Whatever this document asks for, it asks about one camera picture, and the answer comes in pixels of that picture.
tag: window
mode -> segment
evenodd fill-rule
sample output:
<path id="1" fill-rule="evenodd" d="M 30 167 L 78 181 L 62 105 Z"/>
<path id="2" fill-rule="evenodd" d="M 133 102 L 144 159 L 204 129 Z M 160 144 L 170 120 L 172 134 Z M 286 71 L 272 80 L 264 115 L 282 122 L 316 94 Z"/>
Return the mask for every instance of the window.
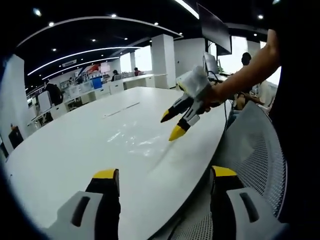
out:
<path id="1" fill-rule="evenodd" d="M 121 72 L 128 72 L 128 73 L 132 72 L 130 53 L 127 53 L 120 57 L 120 69 L 121 69 Z"/>
<path id="2" fill-rule="evenodd" d="M 145 46 L 134 52 L 135 66 L 140 71 L 152 71 L 151 47 Z"/>
<path id="3" fill-rule="evenodd" d="M 260 42 L 260 48 L 263 48 L 267 43 L 265 41 Z M 273 83 L 275 85 L 279 85 L 280 81 L 280 75 L 281 75 L 281 67 L 279 67 L 270 77 L 268 77 L 266 80 L 270 83 Z"/>
<path id="4" fill-rule="evenodd" d="M 231 37 L 232 54 L 219 56 L 221 67 L 225 73 L 235 73 L 239 71 L 243 65 L 241 62 L 242 55 L 248 52 L 248 43 L 245 37 Z"/>
<path id="5" fill-rule="evenodd" d="M 209 54 L 211 54 L 212 56 L 214 56 L 215 60 L 217 60 L 217 46 L 215 43 L 213 42 L 209 42 Z"/>

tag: person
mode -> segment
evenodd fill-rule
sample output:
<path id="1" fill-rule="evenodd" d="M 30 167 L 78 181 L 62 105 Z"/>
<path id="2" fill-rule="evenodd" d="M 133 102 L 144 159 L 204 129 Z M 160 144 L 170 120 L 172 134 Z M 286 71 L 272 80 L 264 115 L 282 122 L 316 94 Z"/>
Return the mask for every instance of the person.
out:
<path id="1" fill-rule="evenodd" d="M 139 73 L 141 73 L 141 71 L 139 71 L 138 68 L 135 67 L 135 68 L 134 68 L 134 75 L 135 75 L 135 76 L 138 76 Z"/>
<path id="2" fill-rule="evenodd" d="M 211 102 L 221 103 L 235 93 L 262 83 L 281 66 L 279 85 L 269 117 L 287 163 L 286 195 L 279 220 L 290 224 L 294 239 L 314 239 L 319 234 L 320 226 L 317 198 L 320 131 L 318 122 L 312 117 L 319 101 L 317 94 L 308 94 L 307 101 L 293 103 L 304 86 L 299 77 L 301 61 L 297 58 L 294 45 L 290 44 L 294 39 L 300 46 L 313 46 L 313 49 L 303 52 L 303 58 L 310 60 L 309 69 L 317 69 L 318 50 L 313 37 L 295 34 L 297 26 L 306 26 L 309 30 L 315 28 L 316 21 L 309 19 L 313 16 L 309 11 L 315 7 L 310 5 L 308 1 L 273 1 L 270 18 L 265 17 L 269 24 L 265 47 L 257 52 L 248 65 L 223 83 L 212 86 L 205 99 L 209 111 Z"/>
<path id="3" fill-rule="evenodd" d="M 119 75 L 118 71 L 117 70 L 113 70 L 113 76 L 112 76 L 111 82 L 113 82 L 115 80 L 115 76 L 116 75 Z"/>
<path id="4" fill-rule="evenodd" d="M 51 103 L 55 106 L 61 104 L 64 101 L 64 96 L 57 85 L 52 84 L 49 80 L 44 82 L 44 90 L 48 91 Z"/>
<path id="5" fill-rule="evenodd" d="M 241 62 L 243 67 L 248 66 L 251 60 L 251 55 L 248 52 L 245 52 L 242 54 Z M 252 87 L 248 87 L 247 89 L 244 89 L 242 92 L 239 92 L 236 100 L 235 100 L 235 110 L 242 110 L 244 109 L 245 105 L 248 103 L 249 98 L 246 98 L 246 94 L 249 94 L 252 90 Z"/>

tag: white pillar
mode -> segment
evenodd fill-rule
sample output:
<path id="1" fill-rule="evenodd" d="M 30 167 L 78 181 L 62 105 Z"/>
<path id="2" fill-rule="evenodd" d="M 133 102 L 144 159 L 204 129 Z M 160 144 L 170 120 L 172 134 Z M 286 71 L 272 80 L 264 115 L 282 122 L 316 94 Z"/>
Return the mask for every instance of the white pillar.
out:
<path id="1" fill-rule="evenodd" d="M 13 55 L 6 64 L 0 86 L 0 134 L 9 154 L 13 151 L 9 140 L 11 124 L 19 127 L 24 140 L 28 137 L 24 64 L 20 57 Z"/>
<path id="2" fill-rule="evenodd" d="M 135 52 L 131 52 L 131 53 L 130 53 L 130 61 L 131 61 L 131 71 L 134 72 L 134 71 L 135 71 L 135 67 L 136 67 L 136 56 L 135 56 Z"/>
<path id="3" fill-rule="evenodd" d="M 174 38 L 168 35 L 159 35 L 152 38 L 152 72 L 167 74 L 169 88 L 176 86 L 176 65 Z"/>

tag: yellow fingertip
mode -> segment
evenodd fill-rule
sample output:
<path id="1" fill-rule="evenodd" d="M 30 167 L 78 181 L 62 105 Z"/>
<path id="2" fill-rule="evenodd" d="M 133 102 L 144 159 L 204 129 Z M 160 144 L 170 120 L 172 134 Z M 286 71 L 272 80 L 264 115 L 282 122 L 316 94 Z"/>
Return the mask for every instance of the yellow fingertip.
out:
<path id="1" fill-rule="evenodd" d="M 165 112 L 164 112 L 164 114 L 163 114 L 163 116 L 162 116 L 162 118 L 161 119 L 163 119 L 166 115 L 168 115 L 169 114 L 169 110 L 166 110 Z"/>
<path id="2" fill-rule="evenodd" d="M 180 137 L 182 137 L 183 135 L 185 135 L 186 131 L 183 130 L 180 126 L 175 126 L 173 131 L 171 132 L 171 135 L 169 137 L 169 141 L 174 141 Z"/>

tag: gray mesh chair back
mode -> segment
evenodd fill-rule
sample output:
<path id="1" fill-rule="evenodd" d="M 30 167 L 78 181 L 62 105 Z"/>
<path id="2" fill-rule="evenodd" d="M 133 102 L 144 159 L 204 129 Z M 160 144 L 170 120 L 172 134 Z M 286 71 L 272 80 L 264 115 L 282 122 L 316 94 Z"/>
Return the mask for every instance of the gray mesh chair back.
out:
<path id="1" fill-rule="evenodd" d="M 212 165 L 234 170 L 244 187 L 254 188 L 275 217 L 283 206 L 287 164 L 268 116 L 249 101 L 223 135 Z"/>

